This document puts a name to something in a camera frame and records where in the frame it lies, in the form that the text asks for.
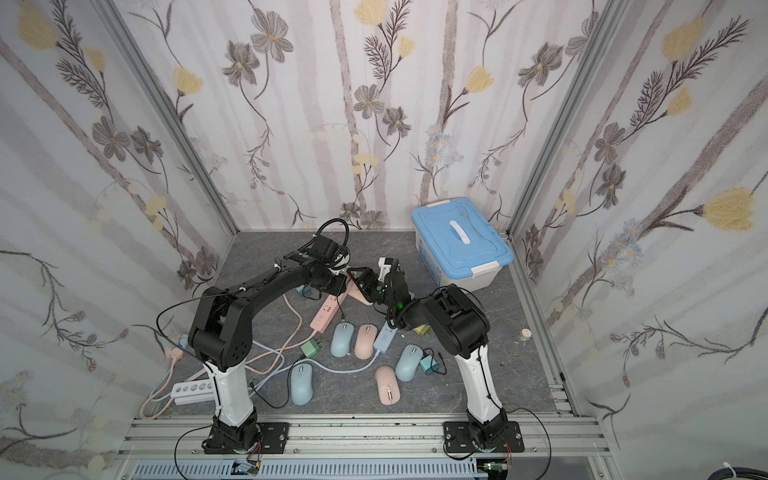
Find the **blue power strip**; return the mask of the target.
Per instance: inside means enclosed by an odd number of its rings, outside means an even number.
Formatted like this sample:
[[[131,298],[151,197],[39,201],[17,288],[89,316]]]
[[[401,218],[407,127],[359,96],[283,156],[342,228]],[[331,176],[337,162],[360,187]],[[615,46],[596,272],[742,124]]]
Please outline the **blue power strip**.
[[[374,350],[379,353],[386,352],[391,343],[393,342],[395,336],[397,333],[397,329],[389,326],[387,323],[385,323],[382,326],[382,329],[378,333],[376,340],[374,342]]]

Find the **pink power strip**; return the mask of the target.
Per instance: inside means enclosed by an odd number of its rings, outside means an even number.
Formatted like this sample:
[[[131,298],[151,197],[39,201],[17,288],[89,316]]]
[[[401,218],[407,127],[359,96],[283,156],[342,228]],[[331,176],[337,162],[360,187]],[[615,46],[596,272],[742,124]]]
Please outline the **pink power strip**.
[[[329,295],[310,322],[310,328],[318,334],[324,333],[340,311],[340,306],[341,300],[337,296]]]

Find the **yellow charger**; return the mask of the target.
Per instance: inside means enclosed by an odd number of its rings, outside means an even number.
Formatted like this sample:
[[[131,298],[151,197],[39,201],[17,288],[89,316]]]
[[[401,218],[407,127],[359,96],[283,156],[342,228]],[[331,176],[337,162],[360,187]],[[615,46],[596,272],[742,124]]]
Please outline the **yellow charger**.
[[[413,331],[417,333],[419,336],[426,336],[430,331],[430,326],[421,325],[419,327],[414,328]]]

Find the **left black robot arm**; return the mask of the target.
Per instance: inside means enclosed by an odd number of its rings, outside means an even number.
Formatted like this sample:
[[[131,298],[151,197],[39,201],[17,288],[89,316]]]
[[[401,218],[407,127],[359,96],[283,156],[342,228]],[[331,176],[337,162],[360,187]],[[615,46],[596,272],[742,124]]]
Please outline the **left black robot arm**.
[[[262,439],[246,374],[257,314],[300,286],[334,296],[344,293],[347,280],[342,270],[348,257],[346,242],[314,234],[307,244],[275,261],[264,273],[236,286],[210,287],[203,293],[188,341],[214,383],[216,413],[202,442],[206,454],[250,453]]]

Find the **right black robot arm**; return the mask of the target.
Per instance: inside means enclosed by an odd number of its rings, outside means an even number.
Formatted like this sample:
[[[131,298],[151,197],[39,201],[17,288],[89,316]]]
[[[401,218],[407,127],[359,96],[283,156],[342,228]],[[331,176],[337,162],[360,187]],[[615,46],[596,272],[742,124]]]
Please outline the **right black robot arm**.
[[[496,447],[509,420],[493,383],[488,360],[490,323],[479,301],[454,283],[414,297],[397,259],[385,257],[381,267],[380,273],[369,267],[351,267],[347,275],[368,302],[384,308],[390,328],[430,327],[442,349],[458,364],[473,446],[484,451]]]

